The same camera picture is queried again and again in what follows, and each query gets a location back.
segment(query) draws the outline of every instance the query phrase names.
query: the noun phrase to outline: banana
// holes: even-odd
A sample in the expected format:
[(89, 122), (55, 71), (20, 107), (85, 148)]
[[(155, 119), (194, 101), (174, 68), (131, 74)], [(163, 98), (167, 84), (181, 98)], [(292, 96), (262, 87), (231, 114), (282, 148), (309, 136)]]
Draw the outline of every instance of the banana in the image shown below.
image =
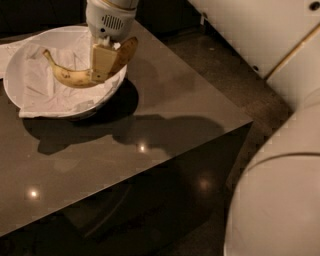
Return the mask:
[(72, 70), (59, 66), (52, 58), (48, 49), (43, 51), (43, 55), (47, 58), (54, 77), (62, 84), (72, 88), (90, 88), (97, 83), (90, 80), (91, 70)]
[[(93, 63), (91, 69), (86, 70), (72, 70), (58, 65), (51, 56), (48, 49), (43, 51), (43, 55), (47, 58), (54, 77), (62, 84), (72, 88), (90, 88), (102, 83), (103, 79), (109, 79), (113, 75), (117, 74), (134, 56), (138, 46), (138, 40), (136, 37), (132, 37), (121, 44), (117, 50), (107, 50), (115, 53), (116, 57), (112, 63), (111, 68), (108, 70), (95, 69), (98, 65)], [(103, 63), (108, 63), (110, 60), (108, 57), (99, 61), (99, 65), (103, 66)]]

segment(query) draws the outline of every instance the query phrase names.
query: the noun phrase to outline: floor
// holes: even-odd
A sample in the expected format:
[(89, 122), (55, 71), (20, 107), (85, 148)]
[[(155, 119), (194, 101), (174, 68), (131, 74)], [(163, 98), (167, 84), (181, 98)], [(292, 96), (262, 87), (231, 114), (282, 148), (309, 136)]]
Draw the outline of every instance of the floor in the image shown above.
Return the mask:
[[(178, 34), (161, 36), (160, 39), (234, 104), (252, 117), (254, 121), (227, 181), (229, 190), (227, 193), (221, 194), (222, 197), (226, 196), (221, 200), (221, 207), (211, 215), (207, 222), (191, 233), (155, 252), (155, 255), (168, 256), (222, 256), (224, 226), (230, 195), (232, 195), (241, 173), (252, 156), (274, 131), (288, 119), (291, 111), (285, 102), (251, 70), (215, 31), (210, 30), (205, 33), (203, 27), (197, 27)], [(50, 238), (48, 237), (46, 242), (41, 244), (37, 243), (37, 235), (34, 229), (25, 231), (25, 233), (28, 233), (27, 235), (17, 233), (14, 236), (14, 242), (0, 241), (0, 256), (42, 255), (41, 248), (46, 247), (48, 249), (50, 246), (52, 246), (52, 255), (84, 255), (86, 250), (84, 247), (81, 249), (82, 253), (79, 252), (79, 254), (72, 252), (70, 249), (76, 248), (79, 240), (74, 231), (68, 228), (67, 223), (63, 221), (55, 222), (53, 231), (48, 232), (47, 228), (50, 225), (44, 223), (41, 228), (41, 232), (50, 233), (48, 235)], [(70, 238), (67, 247), (60, 244), (61, 247), (57, 248), (57, 244), (54, 245), (51, 242), (57, 238), (54, 235), (54, 230), (56, 230), (56, 234), (63, 232), (65, 237)], [(97, 254), (91, 251), (88, 255)]]

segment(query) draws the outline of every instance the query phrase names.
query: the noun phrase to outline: paper towel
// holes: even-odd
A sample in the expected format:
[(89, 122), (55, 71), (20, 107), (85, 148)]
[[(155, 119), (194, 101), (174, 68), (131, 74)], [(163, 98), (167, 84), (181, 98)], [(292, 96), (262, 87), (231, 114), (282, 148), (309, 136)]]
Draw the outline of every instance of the paper towel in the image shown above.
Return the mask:
[(85, 33), (73, 45), (55, 49), (35, 43), (25, 47), (24, 93), (19, 112), (21, 118), (64, 117), (79, 114), (98, 105), (119, 83), (116, 74), (104, 84), (92, 88), (75, 89), (58, 82), (47, 59), (42, 55), (45, 48), (61, 66), (83, 70), (89, 67), (90, 32)]

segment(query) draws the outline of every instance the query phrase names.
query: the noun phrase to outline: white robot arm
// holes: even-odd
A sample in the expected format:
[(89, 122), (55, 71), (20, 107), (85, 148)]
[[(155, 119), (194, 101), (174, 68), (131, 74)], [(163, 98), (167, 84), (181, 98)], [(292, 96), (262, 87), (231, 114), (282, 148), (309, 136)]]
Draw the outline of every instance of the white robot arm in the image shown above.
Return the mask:
[(225, 256), (320, 255), (320, 2), (189, 1), (295, 110), (237, 184)]
[(139, 0), (87, 0), (86, 17), (95, 38), (121, 42), (131, 29)]

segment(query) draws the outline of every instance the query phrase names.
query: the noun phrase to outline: dark background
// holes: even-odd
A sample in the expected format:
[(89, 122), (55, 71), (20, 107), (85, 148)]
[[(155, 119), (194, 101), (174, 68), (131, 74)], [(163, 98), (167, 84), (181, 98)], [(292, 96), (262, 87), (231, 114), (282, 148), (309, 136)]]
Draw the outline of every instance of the dark background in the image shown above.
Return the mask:
[[(86, 0), (0, 0), (0, 38), (84, 23)], [(140, 0), (136, 19), (153, 34), (199, 24), (187, 0)]]

